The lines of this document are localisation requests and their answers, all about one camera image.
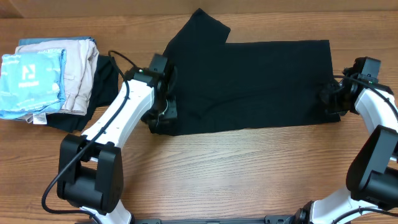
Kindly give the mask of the black t-shirt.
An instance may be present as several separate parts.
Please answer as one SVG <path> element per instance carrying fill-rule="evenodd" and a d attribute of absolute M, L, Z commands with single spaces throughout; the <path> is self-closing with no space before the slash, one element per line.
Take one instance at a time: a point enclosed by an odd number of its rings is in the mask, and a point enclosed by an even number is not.
<path fill-rule="evenodd" d="M 230 28 L 196 10 L 164 56 L 177 74 L 177 119 L 156 134 L 179 136 L 244 128 L 334 123 L 319 94 L 333 80 L 327 40 L 229 43 Z"/>

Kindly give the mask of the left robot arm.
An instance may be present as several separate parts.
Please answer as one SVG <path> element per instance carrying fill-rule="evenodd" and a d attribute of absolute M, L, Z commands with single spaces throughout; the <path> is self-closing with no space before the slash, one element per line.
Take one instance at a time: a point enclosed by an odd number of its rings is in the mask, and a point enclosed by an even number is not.
<path fill-rule="evenodd" d="M 58 176 L 52 182 L 74 213 L 95 223 L 134 223 L 121 201 L 124 188 L 122 148 L 138 122 L 151 132 L 177 120 L 170 86 L 175 65 L 155 54 L 147 68 L 136 65 L 123 73 L 123 85 L 102 117 L 83 134 L 67 135 L 60 145 Z"/>

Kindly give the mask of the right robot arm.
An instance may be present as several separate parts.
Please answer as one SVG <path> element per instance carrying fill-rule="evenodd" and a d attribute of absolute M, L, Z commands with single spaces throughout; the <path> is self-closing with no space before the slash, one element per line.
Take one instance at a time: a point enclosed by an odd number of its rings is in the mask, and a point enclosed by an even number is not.
<path fill-rule="evenodd" d="M 360 115 L 369 138 L 351 163 L 345 186 L 324 199 L 310 201 L 286 223 L 350 223 L 369 213 L 396 217 L 397 107 L 392 90 L 379 83 L 381 61 L 356 58 L 350 68 L 320 94 L 329 114 Z"/>

